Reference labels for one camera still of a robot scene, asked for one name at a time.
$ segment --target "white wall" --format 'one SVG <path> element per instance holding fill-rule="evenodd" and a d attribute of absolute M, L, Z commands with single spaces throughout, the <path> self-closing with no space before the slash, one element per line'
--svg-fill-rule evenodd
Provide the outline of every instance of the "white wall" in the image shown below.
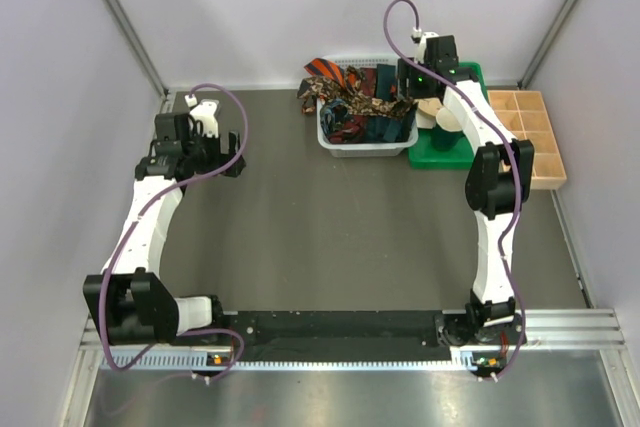
<path fill-rule="evenodd" d="M 533 88 L 567 168 L 560 190 L 598 303 L 614 307 L 640 368 L 640 0 L 581 0 Z"/>
<path fill-rule="evenodd" d="M 101 0 L 0 0 L 0 423 L 59 420 L 159 101 Z"/>
<path fill-rule="evenodd" d="M 392 0 L 121 0 L 166 84 L 297 86 L 318 55 L 390 52 L 382 16 Z M 456 35 L 489 82 L 515 81 L 563 0 L 415 0 L 423 26 Z M 398 8 L 392 32 L 411 47 Z"/>

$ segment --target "wooden compartment tray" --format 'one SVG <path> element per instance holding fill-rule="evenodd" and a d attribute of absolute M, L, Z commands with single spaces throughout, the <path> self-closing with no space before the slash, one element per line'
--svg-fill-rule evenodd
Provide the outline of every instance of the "wooden compartment tray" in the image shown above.
<path fill-rule="evenodd" d="M 536 149 L 531 188 L 555 190 L 567 181 L 542 94 L 525 90 L 490 90 L 489 103 L 496 116 L 519 139 Z"/>

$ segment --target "metal frame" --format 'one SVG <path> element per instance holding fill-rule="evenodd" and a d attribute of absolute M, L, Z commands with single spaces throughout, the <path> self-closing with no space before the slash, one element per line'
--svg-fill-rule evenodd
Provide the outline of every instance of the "metal frame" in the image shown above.
<path fill-rule="evenodd" d="M 612 309 L 530 310 L 528 319 L 527 351 L 596 350 L 602 356 L 611 391 L 625 426 L 640 425 L 638 388 L 629 353 Z M 116 357 L 131 357 L 142 346 L 113 348 Z M 65 412 L 60 425 L 83 426 L 97 371 L 103 366 L 102 346 L 95 325 L 88 319 L 82 336 L 74 374 L 69 386 Z M 468 368 L 468 355 L 495 350 L 496 347 L 451 348 L 450 361 L 436 362 L 363 362 L 363 363 L 310 363 L 310 362 L 239 362 L 238 370 L 245 371 L 460 371 Z M 224 347 L 158 346 L 151 360 L 143 362 L 140 370 L 201 369 L 207 354 L 226 352 Z"/>
<path fill-rule="evenodd" d="M 542 62 L 550 48 L 557 39 L 558 34 L 566 25 L 571 12 L 579 0 L 565 0 L 546 35 L 536 50 L 533 59 L 527 67 L 520 87 L 528 87 L 538 72 Z M 144 45 L 135 32 L 124 8 L 119 0 L 104 0 L 118 29 L 124 36 L 127 44 L 139 63 L 143 72 L 148 77 L 154 89 L 163 99 L 161 112 L 169 112 L 173 107 L 175 94 L 170 93 L 162 81 L 157 69 L 153 65 Z M 590 289 L 588 280 L 580 269 L 579 259 L 575 248 L 571 243 L 569 229 L 564 216 L 561 203 L 557 195 L 553 194 L 554 203 L 560 219 L 560 223 L 567 240 L 570 255 L 577 272 L 578 282 L 585 292 L 587 305 L 592 304 L 589 297 Z M 604 369 L 609 380 L 613 396 L 620 411 L 625 426 L 640 425 L 640 408 L 638 399 L 637 380 L 635 371 L 626 349 L 622 332 L 620 331 L 615 312 L 611 309 L 582 309 L 582 310 L 530 310 L 528 311 L 528 338 L 529 342 L 523 350 L 598 350 L 602 356 Z M 314 364 L 314 363 L 278 363 L 268 364 L 261 362 L 239 362 L 241 370 L 460 370 L 466 368 L 467 354 L 469 351 L 481 351 L 484 348 L 452 348 L 451 361 L 417 362 L 417 363 L 344 363 L 344 364 Z M 116 354 L 130 355 L 131 350 L 114 349 Z M 495 350 L 495 347 L 486 347 L 486 350 Z M 220 347 L 184 348 L 159 346 L 152 352 L 155 359 L 187 358 L 201 359 L 202 355 L 220 351 Z M 64 427 L 83 426 L 86 421 L 89 402 L 93 394 L 98 370 L 103 364 L 103 354 L 98 335 L 92 321 L 85 326 L 73 376 L 68 388 L 64 413 L 59 425 Z M 158 368 L 154 365 L 159 361 L 148 361 L 140 368 Z"/>
<path fill-rule="evenodd" d="M 531 62 L 529 63 L 527 70 L 522 76 L 522 79 L 520 80 L 520 82 L 518 82 L 518 86 L 520 88 L 526 89 L 531 85 L 531 81 L 533 80 L 534 76 L 540 69 L 542 62 L 544 61 L 545 57 L 549 53 L 551 46 L 553 45 L 556 38 L 558 37 L 558 34 L 564 27 L 567 19 L 569 18 L 569 15 L 571 15 L 571 12 L 573 12 L 573 9 L 577 5 L 578 1 L 579 0 L 564 1 L 564 3 L 562 4 L 562 7 L 556 14 L 555 19 L 553 19 L 553 22 L 551 23 L 549 30 L 547 30 L 547 33 L 542 39 L 542 42 L 538 46 L 538 49 L 536 50 L 536 53 L 533 56 L 533 59 L 531 59 Z"/>
<path fill-rule="evenodd" d="M 158 74 L 158 71 L 153 65 L 149 54 L 147 54 L 147 51 L 145 50 L 140 37 L 138 37 L 138 34 L 133 28 L 133 25 L 131 24 L 127 13 L 122 7 L 122 4 L 120 4 L 119 0 L 103 1 L 107 7 L 107 10 L 112 15 L 116 26 L 120 30 L 120 33 L 123 35 L 125 41 L 127 42 L 127 45 L 129 45 L 131 53 L 136 58 L 138 64 L 140 65 L 140 68 L 149 79 L 149 82 L 151 82 L 153 88 L 156 90 L 156 92 L 158 92 L 158 95 L 162 97 L 166 96 L 168 93 L 168 89 L 165 87 L 160 74 Z"/>

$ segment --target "green base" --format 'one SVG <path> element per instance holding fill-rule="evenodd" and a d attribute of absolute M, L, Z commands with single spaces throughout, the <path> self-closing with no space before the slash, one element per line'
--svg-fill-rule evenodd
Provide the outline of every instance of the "green base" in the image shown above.
<path fill-rule="evenodd" d="M 460 66 L 471 67 L 475 71 L 482 86 L 484 97 L 488 99 L 480 65 L 475 62 L 460 62 Z M 446 152 L 435 150 L 431 146 L 431 131 L 420 129 L 418 142 L 409 147 L 409 163 L 414 169 L 469 170 L 473 163 L 473 151 L 465 137 L 460 139 L 451 150 Z"/>

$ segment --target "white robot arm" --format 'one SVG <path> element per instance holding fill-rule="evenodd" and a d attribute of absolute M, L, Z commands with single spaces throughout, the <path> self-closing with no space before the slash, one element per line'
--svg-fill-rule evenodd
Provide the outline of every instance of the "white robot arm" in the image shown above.
<path fill-rule="evenodd" d="M 517 139 L 505 128 L 487 103 L 475 72 L 458 61 L 453 36 L 441 37 L 433 32 L 414 29 L 415 60 L 428 70 L 455 84 L 471 100 L 477 113 L 489 121 L 506 139 L 518 164 L 521 198 L 529 196 L 533 170 L 533 145 Z M 515 209 L 513 174 L 507 170 L 509 160 L 504 140 L 483 120 L 456 90 L 434 78 L 426 78 L 410 64 L 398 66 L 399 92 L 412 99 L 438 97 L 444 107 L 456 117 L 475 155 L 465 184 L 469 206 L 475 211 L 478 224 L 478 271 L 466 305 L 470 330 L 505 326 L 514 321 L 515 300 L 505 272 L 498 244 L 509 225 Z M 502 240 L 504 260 L 511 268 L 513 229 Z"/>
<path fill-rule="evenodd" d="M 156 116 L 156 139 L 149 155 L 136 167 L 133 202 L 121 238 L 132 222 L 138 221 L 138 226 L 120 254 L 107 291 L 105 313 L 112 345 L 171 343 L 187 330 L 216 325 L 222 318 L 217 297 L 174 298 L 159 279 L 169 223 L 183 190 L 169 191 L 138 217 L 158 192 L 195 174 L 210 172 L 235 155 L 239 146 L 235 132 L 229 133 L 229 152 L 221 152 L 217 113 L 218 103 L 206 100 L 188 113 Z M 224 175 L 237 177 L 244 166 L 240 157 Z M 90 275 L 83 288 L 96 327 L 101 282 L 102 275 Z"/>
<path fill-rule="evenodd" d="M 466 80 L 456 85 L 473 101 L 478 111 L 502 131 L 507 140 L 517 140 L 502 125 L 491 106 L 485 100 L 480 83 Z M 480 147 L 488 143 L 494 145 L 502 144 L 498 135 L 471 111 L 469 105 L 453 89 L 447 88 L 445 90 L 443 105 L 453 113 L 462 126 L 464 135 L 469 140 L 474 154 Z M 486 304 L 487 302 L 494 304 L 505 303 L 513 298 L 513 290 L 505 274 L 502 257 L 497 248 L 498 239 L 509 224 L 512 215 L 512 213 L 498 214 L 493 219 L 490 219 L 482 211 L 475 211 L 478 224 L 478 271 L 473 283 L 473 293 L 481 304 Z M 507 263 L 511 266 L 513 230 L 503 240 L 502 245 Z M 513 315 L 508 315 L 498 319 L 486 320 L 483 325 L 490 326 L 497 323 L 511 322 L 512 320 Z"/>

